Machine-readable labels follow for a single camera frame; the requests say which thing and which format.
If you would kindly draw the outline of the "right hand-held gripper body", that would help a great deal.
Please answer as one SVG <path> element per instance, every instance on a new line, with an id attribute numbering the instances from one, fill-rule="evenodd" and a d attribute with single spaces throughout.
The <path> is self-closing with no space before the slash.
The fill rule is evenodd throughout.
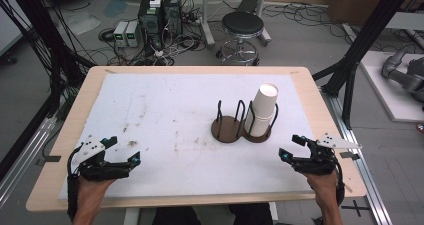
<path id="1" fill-rule="evenodd" d="M 317 140 L 309 138 L 306 147 L 310 150 L 309 158 L 294 157 L 293 169 L 296 172 L 314 175 L 331 174 L 338 165 L 335 149 L 361 149 L 362 146 L 339 136 L 325 133 Z"/>

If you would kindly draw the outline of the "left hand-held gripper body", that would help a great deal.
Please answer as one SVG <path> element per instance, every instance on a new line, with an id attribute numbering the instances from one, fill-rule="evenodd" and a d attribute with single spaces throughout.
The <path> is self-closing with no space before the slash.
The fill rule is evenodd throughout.
<path id="1" fill-rule="evenodd" d="M 106 148 L 100 143 L 101 140 L 89 135 L 75 150 L 75 156 L 72 158 L 72 165 L 88 181 L 113 178 L 112 168 L 105 161 Z"/>

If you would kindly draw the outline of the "stack of white paper cups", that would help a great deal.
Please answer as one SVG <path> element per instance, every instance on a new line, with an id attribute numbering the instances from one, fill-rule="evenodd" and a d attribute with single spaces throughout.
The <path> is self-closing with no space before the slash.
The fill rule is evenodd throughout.
<path id="1" fill-rule="evenodd" d="M 244 128 L 248 135 L 261 137 L 266 133 L 274 115 L 277 97 L 278 88 L 274 84 L 264 83 L 259 87 L 245 119 Z"/>

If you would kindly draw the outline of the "brown cup holder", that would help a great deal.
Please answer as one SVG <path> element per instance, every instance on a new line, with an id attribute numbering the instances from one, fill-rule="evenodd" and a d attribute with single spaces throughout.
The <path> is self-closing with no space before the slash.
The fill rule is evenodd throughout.
<path id="1" fill-rule="evenodd" d="M 278 104 L 274 105 L 272 114 L 263 118 L 253 109 L 253 102 L 248 106 L 239 100 L 234 116 L 224 116 L 221 109 L 222 101 L 218 102 L 217 115 L 211 125 L 212 136 L 222 143 L 233 143 L 240 138 L 253 143 L 265 142 L 279 115 Z"/>

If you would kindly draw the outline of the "person's right hand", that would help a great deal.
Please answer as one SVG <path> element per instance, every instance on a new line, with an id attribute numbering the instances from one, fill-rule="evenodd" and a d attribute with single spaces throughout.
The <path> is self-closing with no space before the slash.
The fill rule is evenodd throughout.
<path id="1" fill-rule="evenodd" d="M 318 204 L 336 203 L 337 176 L 335 173 L 328 175 L 305 174 L 307 182 L 315 192 Z"/>

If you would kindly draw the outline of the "person's left hand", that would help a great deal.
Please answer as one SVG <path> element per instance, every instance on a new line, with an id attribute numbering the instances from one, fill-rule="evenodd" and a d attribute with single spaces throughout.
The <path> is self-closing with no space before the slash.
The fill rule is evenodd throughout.
<path id="1" fill-rule="evenodd" d="M 80 204 L 99 204 L 113 180 L 88 181 L 80 179 L 78 202 Z"/>

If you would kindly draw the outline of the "black tape floor cross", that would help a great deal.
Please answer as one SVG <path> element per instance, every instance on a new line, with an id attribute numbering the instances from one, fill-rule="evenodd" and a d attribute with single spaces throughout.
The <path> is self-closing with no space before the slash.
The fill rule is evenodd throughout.
<path id="1" fill-rule="evenodd" d="M 364 211 L 369 211 L 369 207 L 359 206 L 356 200 L 353 200 L 350 204 L 343 204 L 342 209 L 354 210 L 358 217 L 362 216 Z"/>

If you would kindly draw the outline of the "white table mat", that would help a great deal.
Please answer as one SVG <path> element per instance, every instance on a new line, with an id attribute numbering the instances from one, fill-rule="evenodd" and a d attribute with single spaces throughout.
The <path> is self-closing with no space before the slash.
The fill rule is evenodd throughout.
<path id="1" fill-rule="evenodd" d="M 218 112 L 234 116 L 264 83 L 275 85 L 279 114 L 263 143 L 244 138 L 224 144 L 211 134 Z M 109 74 L 80 136 L 116 137 L 110 162 L 140 153 L 129 177 L 114 182 L 109 198 L 177 197 L 306 192 L 305 178 L 278 156 L 281 148 L 299 157 L 307 148 L 293 135 L 311 129 L 288 75 Z"/>

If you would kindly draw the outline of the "person's dark clothed legs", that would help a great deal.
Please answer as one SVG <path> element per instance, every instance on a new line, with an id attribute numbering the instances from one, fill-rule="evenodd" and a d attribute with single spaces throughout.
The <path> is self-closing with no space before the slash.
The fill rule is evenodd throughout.
<path id="1" fill-rule="evenodd" d="M 235 216 L 233 225 L 273 225 L 268 203 L 229 204 L 228 210 Z M 159 207 L 152 225 L 201 225 L 191 206 Z"/>

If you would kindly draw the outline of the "white floor platform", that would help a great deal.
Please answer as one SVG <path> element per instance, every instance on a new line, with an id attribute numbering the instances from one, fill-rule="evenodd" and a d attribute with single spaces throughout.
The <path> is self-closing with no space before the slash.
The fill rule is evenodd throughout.
<path id="1" fill-rule="evenodd" d="M 369 51 L 363 57 L 361 67 L 392 121 L 424 123 L 424 104 L 415 100 L 400 84 L 381 75 L 383 63 L 392 55 L 392 52 Z"/>

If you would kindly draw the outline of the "grey power supply unit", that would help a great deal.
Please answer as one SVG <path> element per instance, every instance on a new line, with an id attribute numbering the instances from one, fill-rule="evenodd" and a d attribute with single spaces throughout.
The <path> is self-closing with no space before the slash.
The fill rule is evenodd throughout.
<path id="1" fill-rule="evenodd" d="M 127 22 L 119 22 L 114 30 L 114 39 L 117 47 L 126 47 L 128 45 L 126 38 Z"/>
<path id="2" fill-rule="evenodd" d="M 137 21 L 130 21 L 126 29 L 127 42 L 130 47 L 137 47 L 140 43 L 141 35 Z"/>

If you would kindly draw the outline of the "black computer tower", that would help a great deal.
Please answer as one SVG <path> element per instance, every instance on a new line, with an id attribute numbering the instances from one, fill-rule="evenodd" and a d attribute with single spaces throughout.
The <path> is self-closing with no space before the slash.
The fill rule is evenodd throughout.
<path id="1" fill-rule="evenodd" d="M 172 36 L 182 34 L 181 0 L 163 0 L 165 25 Z"/>
<path id="2" fill-rule="evenodd" d="M 142 31 L 151 41 L 155 49 L 161 50 L 163 17 L 162 9 L 158 5 L 152 5 L 155 0 L 142 0 L 138 12 L 138 20 Z"/>

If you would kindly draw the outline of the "black round stool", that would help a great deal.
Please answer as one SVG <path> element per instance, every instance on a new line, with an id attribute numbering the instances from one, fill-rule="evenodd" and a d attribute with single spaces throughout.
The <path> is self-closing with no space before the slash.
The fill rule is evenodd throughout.
<path id="1" fill-rule="evenodd" d="M 222 28 L 232 36 L 224 42 L 216 52 L 216 57 L 225 61 L 257 65 L 259 53 L 250 39 L 258 38 L 264 30 L 263 20 L 255 14 L 235 11 L 226 14 L 222 19 Z"/>

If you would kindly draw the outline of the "cardboard box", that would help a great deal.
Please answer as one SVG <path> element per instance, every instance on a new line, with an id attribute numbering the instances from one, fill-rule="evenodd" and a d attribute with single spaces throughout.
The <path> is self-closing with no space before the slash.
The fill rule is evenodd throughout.
<path id="1" fill-rule="evenodd" d="M 333 23 L 362 26 L 381 0 L 329 0 L 327 15 Z"/>

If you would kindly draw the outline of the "aluminium floor rail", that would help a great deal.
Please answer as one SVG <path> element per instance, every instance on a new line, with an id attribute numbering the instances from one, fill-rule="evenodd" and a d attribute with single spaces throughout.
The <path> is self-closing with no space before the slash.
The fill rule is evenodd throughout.
<path id="1" fill-rule="evenodd" d="M 339 134 L 349 142 L 357 143 L 357 138 L 352 129 L 349 129 L 342 119 L 343 105 L 337 97 L 331 97 L 324 92 L 321 93 L 328 110 L 333 116 Z M 376 183 L 368 168 L 368 164 L 359 148 L 350 149 L 350 152 L 357 154 L 359 158 L 354 161 L 359 175 L 366 188 L 366 201 L 370 208 L 374 223 L 376 225 L 393 225 L 384 202 L 380 196 Z"/>
<path id="2" fill-rule="evenodd" d="M 0 209 L 6 204 L 8 198 L 49 138 L 56 124 L 56 118 L 45 118 L 33 132 L 29 133 L 29 138 L 23 143 L 23 151 L 0 182 Z"/>

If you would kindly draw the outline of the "black metal frame stand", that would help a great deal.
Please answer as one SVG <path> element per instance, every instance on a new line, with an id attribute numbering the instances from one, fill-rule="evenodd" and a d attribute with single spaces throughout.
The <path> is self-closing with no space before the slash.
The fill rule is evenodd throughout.
<path id="1" fill-rule="evenodd" d="M 337 97 L 342 86 L 345 86 L 341 118 L 349 130 L 352 129 L 351 106 L 356 70 L 362 58 L 386 28 L 404 1 L 380 0 L 345 55 L 337 63 L 312 75 L 314 81 L 330 75 L 328 82 L 321 87 L 322 92 L 329 97 Z"/>

